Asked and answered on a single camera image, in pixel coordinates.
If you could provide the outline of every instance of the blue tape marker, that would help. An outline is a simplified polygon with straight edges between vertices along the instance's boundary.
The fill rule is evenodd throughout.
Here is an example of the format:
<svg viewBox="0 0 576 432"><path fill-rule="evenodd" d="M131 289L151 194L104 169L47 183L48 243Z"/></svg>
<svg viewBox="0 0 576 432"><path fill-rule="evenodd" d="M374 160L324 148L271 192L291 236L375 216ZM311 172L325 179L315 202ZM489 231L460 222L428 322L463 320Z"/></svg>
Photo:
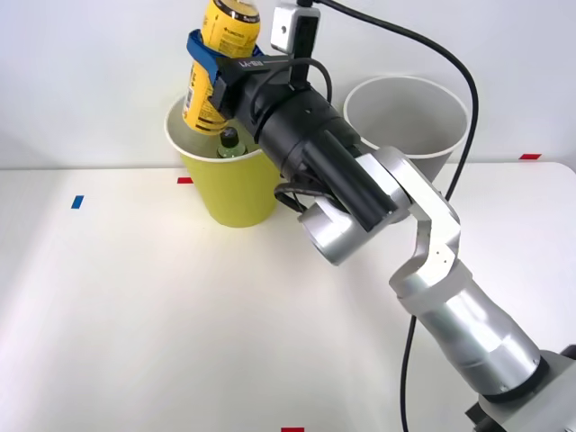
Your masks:
<svg viewBox="0 0 576 432"><path fill-rule="evenodd" d="M78 210L82 205L82 201L84 200L83 195L76 195L74 202L72 202L72 210Z"/></svg>

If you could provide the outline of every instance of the white tabletop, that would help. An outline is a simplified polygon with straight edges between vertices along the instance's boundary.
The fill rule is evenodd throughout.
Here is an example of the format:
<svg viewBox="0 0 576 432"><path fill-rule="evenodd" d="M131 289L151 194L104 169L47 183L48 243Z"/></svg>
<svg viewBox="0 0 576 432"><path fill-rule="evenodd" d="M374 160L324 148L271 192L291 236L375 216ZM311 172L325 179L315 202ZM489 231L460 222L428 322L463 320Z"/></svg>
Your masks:
<svg viewBox="0 0 576 432"><path fill-rule="evenodd" d="M400 431L409 316L388 279L413 221L336 268L290 211L227 229L179 176L0 172L0 430ZM469 165L454 207L476 282L541 348L576 342L576 175ZM471 429L423 328L408 394L411 430Z"/></svg>

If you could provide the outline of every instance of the silver cylindrical base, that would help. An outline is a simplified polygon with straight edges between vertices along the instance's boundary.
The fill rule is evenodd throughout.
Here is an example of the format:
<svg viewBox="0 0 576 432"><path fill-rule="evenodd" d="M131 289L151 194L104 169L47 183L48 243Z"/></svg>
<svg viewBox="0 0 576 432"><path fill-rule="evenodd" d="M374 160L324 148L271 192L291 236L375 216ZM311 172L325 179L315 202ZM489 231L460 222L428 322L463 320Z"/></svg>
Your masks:
<svg viewBox="0 0 576 432"><path fill-rule="evenodd" d="M398 293L410 291L405 283L391 280ZM442 282L400 301L479 394L499 395L516 389L541 361L536 344L482 291L460 261Z"/></svg>

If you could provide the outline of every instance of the can label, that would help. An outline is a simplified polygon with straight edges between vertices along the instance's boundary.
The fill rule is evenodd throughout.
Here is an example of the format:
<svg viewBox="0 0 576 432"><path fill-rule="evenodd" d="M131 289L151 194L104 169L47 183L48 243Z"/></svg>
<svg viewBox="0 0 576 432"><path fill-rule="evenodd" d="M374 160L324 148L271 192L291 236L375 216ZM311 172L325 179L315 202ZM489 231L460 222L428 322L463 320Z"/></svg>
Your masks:
<svg viewBox="0 0 576 432"><path fill-rule="evenodd" d="M260 33L260 16L254 6L239 0L210 0L201 33L204 45L225 56L251 57ZM183 116L189 127L206 135L220 134L227 126L208 101L212 93L208 72L195 61Z"/></svg>

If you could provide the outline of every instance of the yellow paper cup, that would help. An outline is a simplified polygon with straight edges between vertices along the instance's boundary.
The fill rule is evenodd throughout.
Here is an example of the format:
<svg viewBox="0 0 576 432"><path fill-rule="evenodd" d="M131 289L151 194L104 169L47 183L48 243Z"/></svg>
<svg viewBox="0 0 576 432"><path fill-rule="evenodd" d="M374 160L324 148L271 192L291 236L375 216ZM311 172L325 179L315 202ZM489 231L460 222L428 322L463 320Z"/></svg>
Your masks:
<svg viewBox="0 0 576 432"><path fill-rule="evenodd" d="M220 159L216 149L220 137L192 130L182 118L184 98L174 104L166 117L166 135L184 161L210 215L220 224L245 228L264 221L276 206L274 188L280 174L274 164L236 121L248 154Z"/></svg>

